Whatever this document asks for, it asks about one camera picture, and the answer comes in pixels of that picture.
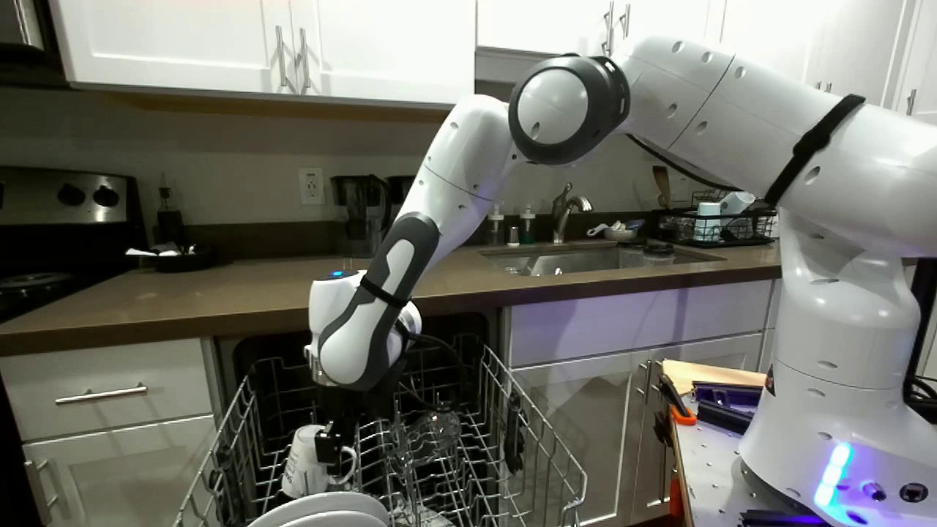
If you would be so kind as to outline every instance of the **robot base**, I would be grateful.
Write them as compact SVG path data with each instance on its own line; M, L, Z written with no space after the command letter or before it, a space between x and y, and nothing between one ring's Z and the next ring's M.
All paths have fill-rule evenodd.
M901 401L920 326L901 262L827 253L794 233L781 268L777 367L743 465L830 524L937 524L937 429Z

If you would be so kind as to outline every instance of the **electrical outlet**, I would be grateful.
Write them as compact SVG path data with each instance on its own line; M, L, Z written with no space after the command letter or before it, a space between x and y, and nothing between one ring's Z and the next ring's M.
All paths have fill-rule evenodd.
M298 170L298 202L302 205L324 205L324 170L323 168Z

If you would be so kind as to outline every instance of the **faucet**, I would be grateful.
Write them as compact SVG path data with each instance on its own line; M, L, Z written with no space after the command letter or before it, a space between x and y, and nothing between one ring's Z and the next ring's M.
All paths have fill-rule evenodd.
M592 211L592 202L586 196L569 196L572 187L563 187L563 193L553 199L553 217L559 215L559 222L553 228L553 247L563 247L565 222L572 211Z

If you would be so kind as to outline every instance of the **drawer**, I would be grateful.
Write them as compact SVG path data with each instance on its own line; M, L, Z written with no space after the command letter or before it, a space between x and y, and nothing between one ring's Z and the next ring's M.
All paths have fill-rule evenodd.
M765 331L771 282L506 309L510 367Z
M49 527L168 527L196 479L215 420L175 420L26 443Z
M0 357L23 443L212 414L200 341Z

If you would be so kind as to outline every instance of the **robotic arm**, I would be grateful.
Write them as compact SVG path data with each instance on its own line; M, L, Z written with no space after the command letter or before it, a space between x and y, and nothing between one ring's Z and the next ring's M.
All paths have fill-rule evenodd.
M737 454L831 524L935 524L937 432L901 405L920 326L901 258L937 255L937 132L860 105L815 140L838 102L676 39L641 41L622 63L550 60L510 102L459 102L373 268L313 284L313 379L382 382L402 334L420 331L415 282L481 227L515 164L569 164L625 132L755 196L789 168L772 383Z

